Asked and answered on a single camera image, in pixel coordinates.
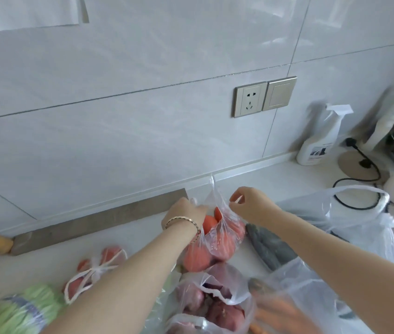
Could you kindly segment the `person's right hand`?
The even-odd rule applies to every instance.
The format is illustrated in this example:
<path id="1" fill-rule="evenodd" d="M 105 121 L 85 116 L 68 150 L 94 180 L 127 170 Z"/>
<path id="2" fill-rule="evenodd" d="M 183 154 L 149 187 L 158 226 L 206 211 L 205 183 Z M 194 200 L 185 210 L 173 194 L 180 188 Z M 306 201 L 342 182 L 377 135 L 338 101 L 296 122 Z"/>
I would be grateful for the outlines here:
<path id="1" fill-rule="evenodd" d="M 230 197 L 229 202 L 245 201 L 246 213 L 236 213 L 250 224 L 269 228 L 274 219 L 282 214 L 282 210 L 262 191 L 249 187 L 239 187 Z"/>

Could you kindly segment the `person's left hand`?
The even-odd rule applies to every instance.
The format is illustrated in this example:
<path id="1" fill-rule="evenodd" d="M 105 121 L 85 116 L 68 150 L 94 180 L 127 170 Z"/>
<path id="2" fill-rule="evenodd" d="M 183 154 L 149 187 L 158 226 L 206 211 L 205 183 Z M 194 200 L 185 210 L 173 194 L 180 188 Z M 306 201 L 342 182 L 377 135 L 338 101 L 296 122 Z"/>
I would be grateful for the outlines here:
<path id="1" fill-rule="evenodd" d="M 172 207 L 170 207 L 161 221 L 161 227 L 163 230 L 166 230 L 179 222 L 185 222 L 185 225 L 187 226 L 192 224 L 196 230 L 200 230 L 202 228 L 198 227 L 191 219 L 191 201 L 185 197 L 180 198 L 172 205 Z"/>

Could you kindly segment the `clear plastic bag of tomatoes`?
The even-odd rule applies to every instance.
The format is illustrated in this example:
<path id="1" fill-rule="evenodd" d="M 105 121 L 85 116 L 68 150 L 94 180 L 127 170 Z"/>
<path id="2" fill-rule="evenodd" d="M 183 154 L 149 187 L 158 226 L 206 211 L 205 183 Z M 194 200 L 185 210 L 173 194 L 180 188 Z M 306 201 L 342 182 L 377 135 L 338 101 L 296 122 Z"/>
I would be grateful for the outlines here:
<path id="1" fill-rule="evenodd" d="M 245 236 L 245 224 L 230 208 L 218 190 L 214 176 L 211 192 L 203 203 L 208 207 L 200 234 L 179 256 L 184 272 L 197 273 L 234 255 Z"/>

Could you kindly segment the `person's right forearm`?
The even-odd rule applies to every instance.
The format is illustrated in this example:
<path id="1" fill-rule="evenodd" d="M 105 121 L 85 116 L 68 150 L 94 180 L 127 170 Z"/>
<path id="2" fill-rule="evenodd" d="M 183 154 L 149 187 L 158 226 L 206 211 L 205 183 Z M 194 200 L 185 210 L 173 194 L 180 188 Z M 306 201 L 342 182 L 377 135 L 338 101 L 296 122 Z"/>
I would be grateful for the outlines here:
<path id="1" fill-rule="evenodd" d="M 394 263 L 274 205 L 257 212 L 257 222 L 289 244 L 374 334 L 394 334 Z"/>

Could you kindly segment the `person's left forearm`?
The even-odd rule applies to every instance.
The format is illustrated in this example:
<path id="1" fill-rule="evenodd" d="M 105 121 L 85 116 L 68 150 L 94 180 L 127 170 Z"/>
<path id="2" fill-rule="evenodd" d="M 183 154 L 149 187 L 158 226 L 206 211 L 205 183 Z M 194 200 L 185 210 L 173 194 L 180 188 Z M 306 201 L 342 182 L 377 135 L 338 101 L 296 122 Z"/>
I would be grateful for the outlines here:
<path id="1" fill-rule="evenodd" d="M 200 230 L 164 230 L 82 294 L 41 334 L 139 334 L 174 264 Z"/>

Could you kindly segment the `dark green cucumbers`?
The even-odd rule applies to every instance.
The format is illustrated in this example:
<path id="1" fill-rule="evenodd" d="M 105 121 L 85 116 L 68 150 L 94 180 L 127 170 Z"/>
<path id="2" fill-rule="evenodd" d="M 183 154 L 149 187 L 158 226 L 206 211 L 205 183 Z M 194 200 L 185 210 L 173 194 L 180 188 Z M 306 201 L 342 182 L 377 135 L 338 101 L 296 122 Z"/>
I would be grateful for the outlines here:
<path id="1" fill-rule="evenodd" d="M 246 224 L 246 236 L 255 252 L 270 271 L 276 271 L 298 255 L 277 235 L 254 224 Z"/>

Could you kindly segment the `clear bag of red onions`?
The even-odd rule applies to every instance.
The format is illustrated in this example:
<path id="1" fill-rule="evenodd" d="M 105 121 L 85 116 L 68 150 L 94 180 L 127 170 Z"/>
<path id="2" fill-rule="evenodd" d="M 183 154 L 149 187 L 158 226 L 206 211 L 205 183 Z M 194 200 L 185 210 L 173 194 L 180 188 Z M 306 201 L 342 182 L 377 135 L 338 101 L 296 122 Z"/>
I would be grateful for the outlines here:
<path id="1" fill-rule="evenodd" d="M 218 263 L 181 276 L 168 301 L 162 334 L 247 334 L 254 312 L 247 277 Z"/>

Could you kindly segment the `white spray bottle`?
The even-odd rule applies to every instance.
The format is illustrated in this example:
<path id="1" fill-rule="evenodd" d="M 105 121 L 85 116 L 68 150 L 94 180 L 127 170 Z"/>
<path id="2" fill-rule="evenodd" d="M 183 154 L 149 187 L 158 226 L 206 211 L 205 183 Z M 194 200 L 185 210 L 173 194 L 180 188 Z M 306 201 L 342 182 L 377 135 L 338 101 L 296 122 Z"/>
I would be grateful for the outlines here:
<path id="1" fill-rule="evenodd" d="M 354 111 L 350 105 L 330 105 L 328 113 L 317 132 L 302 144 L 296 161 L 301 166 L 314 166 L 322 163 L 337 141 L 343 118 Z"/>

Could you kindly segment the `clear plastic bag of carrots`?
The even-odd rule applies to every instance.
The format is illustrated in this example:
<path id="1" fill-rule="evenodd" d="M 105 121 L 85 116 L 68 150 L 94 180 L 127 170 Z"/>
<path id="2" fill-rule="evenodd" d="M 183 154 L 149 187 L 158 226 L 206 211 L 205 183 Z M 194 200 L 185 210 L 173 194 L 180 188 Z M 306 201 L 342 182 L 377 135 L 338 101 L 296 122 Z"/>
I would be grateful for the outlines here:
<path id="1" fill-rule="evenodd" d="M 373 334 L 339 296 L 300 258 L 259 278 L 288 296 L 323 334 Z"/>

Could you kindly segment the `orange carrots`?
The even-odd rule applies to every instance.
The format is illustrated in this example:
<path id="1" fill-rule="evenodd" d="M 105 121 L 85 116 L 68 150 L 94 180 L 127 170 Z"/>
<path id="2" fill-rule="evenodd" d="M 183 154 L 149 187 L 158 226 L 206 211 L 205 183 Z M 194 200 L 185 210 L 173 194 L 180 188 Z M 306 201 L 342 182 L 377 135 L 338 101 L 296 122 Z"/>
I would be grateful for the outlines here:
<path id="1" fill-rule="evenodd" d="M 249 334 L 323 334 L 288 296 L 257 278 L 250 278 L 248 287 L 256 303 Z"/>

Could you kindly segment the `small tied bag of tomatoes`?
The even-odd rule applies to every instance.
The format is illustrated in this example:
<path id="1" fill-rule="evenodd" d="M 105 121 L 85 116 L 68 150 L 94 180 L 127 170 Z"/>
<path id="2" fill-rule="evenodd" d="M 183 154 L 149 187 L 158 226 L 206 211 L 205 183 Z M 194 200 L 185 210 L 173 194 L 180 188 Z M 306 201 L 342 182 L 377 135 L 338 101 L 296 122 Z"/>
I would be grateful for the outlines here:
<path id="1" fill-rule="evenodd" d="M 63 289 L 64 301 L 72 304 L 85 291 L 94 286 L 100 278 L 116 269 L 128 258 L 127 252 L 118 245 L 105 247 L 99 255 L 82 259 L 76 274 L 68 280 Z"/>

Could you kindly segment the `round beige kettle base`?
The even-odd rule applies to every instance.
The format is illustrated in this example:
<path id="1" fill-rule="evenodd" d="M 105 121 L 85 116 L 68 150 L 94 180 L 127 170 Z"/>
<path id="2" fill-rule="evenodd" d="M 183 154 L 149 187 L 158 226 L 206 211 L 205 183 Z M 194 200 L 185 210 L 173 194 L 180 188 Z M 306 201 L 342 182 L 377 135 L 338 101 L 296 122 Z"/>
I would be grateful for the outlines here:
<path id="1" fill-rule="evenodd" d="M 338 166 L 345 176 L 362 183 L 383 185 L 390 177 L 387 165 L 374 155 L 366 157 L 358 151 L 345 151 L 338 157 Z"/>

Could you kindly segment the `large clear plastic bag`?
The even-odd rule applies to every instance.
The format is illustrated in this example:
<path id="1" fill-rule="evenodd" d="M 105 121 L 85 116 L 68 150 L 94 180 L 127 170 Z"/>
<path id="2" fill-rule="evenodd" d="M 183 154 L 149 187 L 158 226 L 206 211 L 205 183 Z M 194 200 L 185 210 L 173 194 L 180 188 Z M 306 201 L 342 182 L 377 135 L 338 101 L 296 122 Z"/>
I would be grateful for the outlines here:
<path id="1" fill-rule="evenodd" d="M 376 205 L 365 211 L 353 210 L 334 198 L 344 192 L 361 198 L 359 191 L 379 195 Z M 385 211 L 388 203 L 389 194 L 381 189 L 348 185 L 290 198 L 277 202 L 277 206 L 328 234 L 394 263 L 394 217 Z"/>

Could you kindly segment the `white bottle with blue cap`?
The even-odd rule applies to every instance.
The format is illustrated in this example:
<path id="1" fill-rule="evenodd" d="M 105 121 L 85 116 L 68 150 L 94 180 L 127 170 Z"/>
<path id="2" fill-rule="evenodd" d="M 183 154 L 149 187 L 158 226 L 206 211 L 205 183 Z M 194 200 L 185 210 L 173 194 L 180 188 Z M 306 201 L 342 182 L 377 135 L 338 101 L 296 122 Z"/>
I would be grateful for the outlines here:
<path id="1" fill-rule="evenodd" d="M 376 122 L 375 128 L 369 138 L 361 143 L 360 149 L 371 152 L 390 132 L 394 126 L 394 102 L 383 112 Z"/>

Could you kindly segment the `bundle of green beans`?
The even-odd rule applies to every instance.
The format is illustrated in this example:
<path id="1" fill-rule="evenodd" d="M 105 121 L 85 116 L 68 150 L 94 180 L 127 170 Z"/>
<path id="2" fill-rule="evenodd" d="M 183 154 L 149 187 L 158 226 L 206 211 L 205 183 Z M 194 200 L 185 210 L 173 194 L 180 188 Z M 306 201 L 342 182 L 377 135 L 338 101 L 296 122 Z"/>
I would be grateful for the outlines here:
<path id="1" fill-rule="evenodd" d="M 63 294 L 47 284 L 0 296 L 0 334 L 40 334 L 66 306 Z"/>

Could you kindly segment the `grey wall socket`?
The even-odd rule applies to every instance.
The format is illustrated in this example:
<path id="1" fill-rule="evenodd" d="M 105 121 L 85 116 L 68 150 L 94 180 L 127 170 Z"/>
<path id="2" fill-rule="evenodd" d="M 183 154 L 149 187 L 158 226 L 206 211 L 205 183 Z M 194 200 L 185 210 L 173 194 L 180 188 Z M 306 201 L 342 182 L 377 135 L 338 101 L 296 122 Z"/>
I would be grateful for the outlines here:
<path id="1" fill-rule="evenodd" d="M 252 83 L 234 89 L 233 118 L 262 111 L 268 82 Z"/>

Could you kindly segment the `grey wall switch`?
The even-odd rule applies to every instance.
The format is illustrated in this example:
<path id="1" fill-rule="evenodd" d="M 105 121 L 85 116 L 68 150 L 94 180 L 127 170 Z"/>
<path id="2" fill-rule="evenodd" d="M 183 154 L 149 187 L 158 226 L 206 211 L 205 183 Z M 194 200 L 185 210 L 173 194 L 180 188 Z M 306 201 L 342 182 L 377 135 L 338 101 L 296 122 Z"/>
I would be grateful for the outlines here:
<path id="1" fill-rule="evenodd" d="M 297 79 L 297 77 L 286 77 L 269 81 L 262 111 L 288 106 Z"/>

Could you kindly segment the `white sheet on wall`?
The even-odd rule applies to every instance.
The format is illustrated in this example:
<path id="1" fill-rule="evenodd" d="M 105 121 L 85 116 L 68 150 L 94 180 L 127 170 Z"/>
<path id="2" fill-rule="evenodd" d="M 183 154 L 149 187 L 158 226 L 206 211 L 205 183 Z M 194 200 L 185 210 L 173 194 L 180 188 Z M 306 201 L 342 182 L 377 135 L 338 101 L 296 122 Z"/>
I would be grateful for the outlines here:
<path id="1" fill-rule="evenodd" d="M 85 0 L 0 0 L 0 32 L 89 23 Z"/>

